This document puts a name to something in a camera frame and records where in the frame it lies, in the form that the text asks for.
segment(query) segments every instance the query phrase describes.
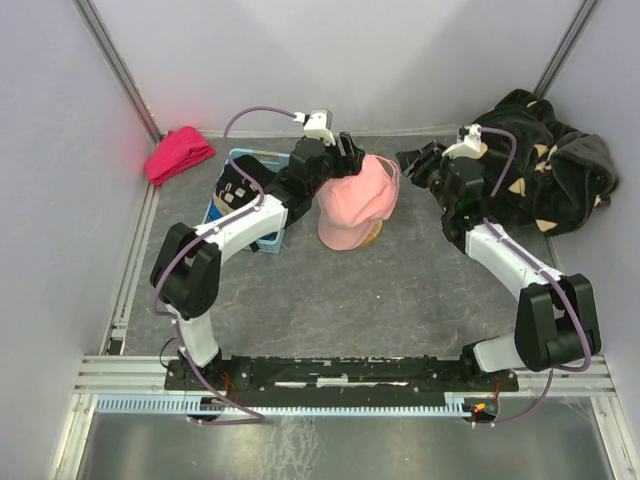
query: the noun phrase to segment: red towel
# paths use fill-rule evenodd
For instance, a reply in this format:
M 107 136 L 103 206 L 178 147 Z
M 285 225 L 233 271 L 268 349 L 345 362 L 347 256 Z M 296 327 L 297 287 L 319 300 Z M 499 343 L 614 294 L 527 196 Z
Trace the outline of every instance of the red towel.
M 149 180 L 154 185 L 162 185 L 169 178 L 185 171 L 216 154 L 193 127 L 182 127 L 177 132 L 169 132 L 162 139 L 151 158 L 144 164 Z

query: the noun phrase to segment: pink hat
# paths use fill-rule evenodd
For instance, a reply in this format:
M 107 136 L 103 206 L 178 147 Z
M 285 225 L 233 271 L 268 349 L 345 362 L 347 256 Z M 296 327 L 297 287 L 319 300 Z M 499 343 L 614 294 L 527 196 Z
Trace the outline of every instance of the pink hat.
M 391 167 L 391 176 L 385 163 Z M 358 175 L 332 178 L 318 190 L 320 240 L 333 250 L 356 248 L 378 221 L 391 216 L 399 189 L 398 166 L 386 158 L 366 155 Z

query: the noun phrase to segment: black fabric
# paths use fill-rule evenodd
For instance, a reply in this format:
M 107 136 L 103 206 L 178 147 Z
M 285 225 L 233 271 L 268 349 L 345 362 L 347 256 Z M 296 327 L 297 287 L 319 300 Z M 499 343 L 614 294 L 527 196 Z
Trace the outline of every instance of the black fabric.
M 489 205 L 500 222 L 535 221 L 549 236 L 577 230 L 618 186 L 604 140 L 558 121 L 548 100 L 526 90 L 509 93 L 473 123 L 507 130 L 518 141 L 514 162 Z M 488 197 L 507 162 L 511 142 L 487 132 L 482 142 L 486 151 L 478 161 L 485 166 Z
M 235 163 L 263 188 L 269 185 L 276 176 L 274 172 L 251 155 L 242 155 L 235 159 Z M 227 163 L 216 183 L 214 195 L 226 203 L 230 210 L 237 210 L 256 198 L 258 192 L 253 189 L 251 184 L 240 173 Z

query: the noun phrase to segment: plastic basket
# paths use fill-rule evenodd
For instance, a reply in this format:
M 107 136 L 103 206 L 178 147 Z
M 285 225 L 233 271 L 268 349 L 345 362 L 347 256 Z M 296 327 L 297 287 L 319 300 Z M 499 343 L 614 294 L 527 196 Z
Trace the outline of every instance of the plastic basket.
M 275 153 L 275 152 L 263 152 L 261 150 L 253 150 L 250 148 L 234 148 L 229 152 L 229 158 L 241 157 L 242 155 L 253 155 L 272 172 L 278 172 L 280 169 L 289 165 L 289 154 L 287 153 Z M 222 214 L 218 211 L 213 198 L 209 201 L 207 212 L 204 216 L 204 223 L 212 222 L 222 218 Z M 282 239 L 284 238 L 284 229 L 278 232 L 274 232 L 270 235 L 265 235 L 256 241 L 258 245 L 258 251 L 266 253 L 278 253 L 280 252 L 280 246 L 282 245 Z

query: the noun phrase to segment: metal frame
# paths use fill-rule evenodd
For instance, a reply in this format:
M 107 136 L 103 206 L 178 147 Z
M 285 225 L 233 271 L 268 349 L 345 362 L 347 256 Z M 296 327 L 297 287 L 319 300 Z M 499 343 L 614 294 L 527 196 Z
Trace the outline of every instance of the metal frame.
M 140 279 L 144 254 L 149 243 L 151 227 L 160 199 L 160 191 L 161 188 L 149 184 L 145 192 L 122 282 L 100 344 L 99 352 L 102 355 L 107 353 L 120 355 L 124 349 L 124 340 L 129 326 L 133 299 Z
M 86 24 L 89 32 L 91 32 L 91 35 L 102 52 L 102 56 L 109 67 L 111 67 L 116 80 L 118 80 L 127 98 L 129 98 L 131 105 L 138 114 L 142 125 L 144 125 L 144 128 L 147 130 L 149 137 L 151 137 L 155 143 L 158 143 L 162 140 L 163 135 L 153 120 L 153 115 L 149 112 L 131 73 L 129 73 L 127 66 L 111 41 L 106 27 L 98 15 L 98 10 L 91 0 L 71 0 L 71 2 L 75 5 L 80 17 Z
M 195 408 L 198 400 L 210 396 L 207 392 L 169 392 L 164 390 L 166 370 L 157 356 L 86 356 L 76 383 L 72 407 L 61 437 L 51 479 L 76 478 L 93 415 L 104 412 L 146 412 L 176 414 Z M 511 398 L 532 398 L 539 395 L 547 380 L 546 372 L 518 372 L 519 392 L 503 392 Z M 445 394 L 452 408 L 368 408 L 357 411 L 315 412 L 309 409 L 264 409 L 267 415 L 360 415 L 360 416 L 460 416 L 456 405 L 473 396 L 468 392 Z M 550 397 L 591 398 L 597 425 L 616 480 L 640 478 L 640 464 L 631 434 L 624 420 L 609 369 L 602 356 L 595 356 L 587 372 L 562 372 L 554 378 Z
M 578 43 L 599 4 L 600 0 L 583 0 L 533 90 L 533 93 L 539 98 L 544 98 L 549 93 L 551 85 L 558 77 L 558 73 L 569 58 L 573 47 Z
M 617 397 L 592 398 L 598 428 L 616 480 L 640 478 L 640 459 Z

